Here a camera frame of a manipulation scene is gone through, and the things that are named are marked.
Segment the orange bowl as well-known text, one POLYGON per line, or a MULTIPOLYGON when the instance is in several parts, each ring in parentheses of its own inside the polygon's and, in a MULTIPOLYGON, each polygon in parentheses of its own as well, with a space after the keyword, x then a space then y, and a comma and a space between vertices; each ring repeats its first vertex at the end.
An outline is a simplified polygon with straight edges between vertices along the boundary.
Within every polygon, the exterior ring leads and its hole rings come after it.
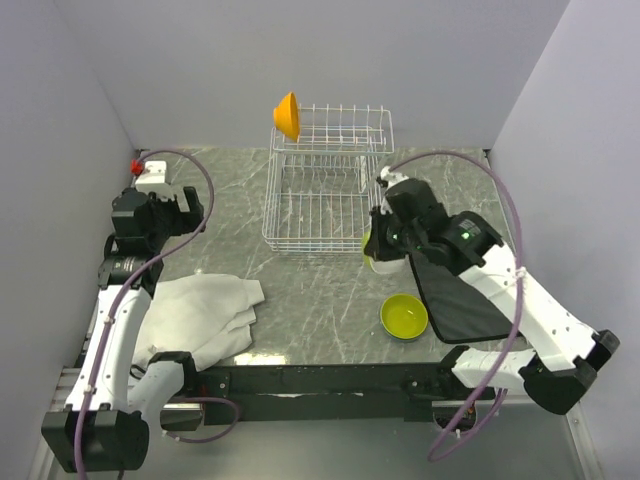
POLYGON ((288 140, 298 142, 300 136, 299 108, 295 93, 287 93, 273 110, 274 127, 288 140))

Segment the white square bowl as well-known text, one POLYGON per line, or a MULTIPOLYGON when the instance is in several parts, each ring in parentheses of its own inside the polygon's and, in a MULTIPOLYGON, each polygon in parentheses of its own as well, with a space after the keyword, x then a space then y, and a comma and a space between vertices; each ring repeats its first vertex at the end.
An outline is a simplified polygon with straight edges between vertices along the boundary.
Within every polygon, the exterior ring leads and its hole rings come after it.
POLYGON ((364 258, 364 263, 370 267, 370 269, 379 275, 391 275, 398 273, 405 265, 404 259, 382 261, 376 260, 373 257, 365 253, 365 247, 370 239, 370 232, 366 231, 361 240, 361 252, 364 258))

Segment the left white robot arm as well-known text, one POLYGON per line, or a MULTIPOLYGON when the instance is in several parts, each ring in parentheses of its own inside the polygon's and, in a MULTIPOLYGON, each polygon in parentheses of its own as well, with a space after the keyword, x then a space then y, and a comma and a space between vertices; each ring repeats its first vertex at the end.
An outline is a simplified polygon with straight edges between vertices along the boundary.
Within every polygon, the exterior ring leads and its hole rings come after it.
POLYGON ((130 368, 142 321, 151 305, 172 237, 192 240, 203 232, 212 208, 195 188, 177 198, 129 187, 112 202, 113 233, 98 271, 95 324, 81 371, 59 411, 46 413, 41 432, 64 471, 86 478, 90 472, 139 469, 160 413, 173 397, 186 402, 200 388, 190 353, 155 355, 135 386, 130 368))

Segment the lime green bowl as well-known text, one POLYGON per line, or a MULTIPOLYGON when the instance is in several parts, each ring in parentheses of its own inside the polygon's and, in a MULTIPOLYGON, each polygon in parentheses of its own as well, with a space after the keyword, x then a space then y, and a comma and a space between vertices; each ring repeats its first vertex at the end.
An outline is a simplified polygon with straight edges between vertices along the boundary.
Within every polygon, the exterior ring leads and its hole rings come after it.
POLYGON ((394 294, 384 300, 380 308, 383 329, 393 331, 427 330, 429 314, 423 302, 410 294, 394 294))

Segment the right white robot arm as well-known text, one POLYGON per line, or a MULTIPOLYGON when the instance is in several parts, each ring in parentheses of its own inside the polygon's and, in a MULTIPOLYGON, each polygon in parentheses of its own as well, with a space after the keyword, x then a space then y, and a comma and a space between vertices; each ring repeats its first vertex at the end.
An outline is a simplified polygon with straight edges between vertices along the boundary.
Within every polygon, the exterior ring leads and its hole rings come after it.
POLYGON ((444 269, 510 321, 510 338, 529 343, 526 350, 487 352, 456 341, 441 362, 440 391, 456 399, 471 388, 518 389, 548 412, 568 413, 619 348, 619 338, 566 310, 481 215, 448 214, 424 180, 385 174, 376 181, 384 197, 370 211, 365 255, 379 263, 424 260, 444 269))

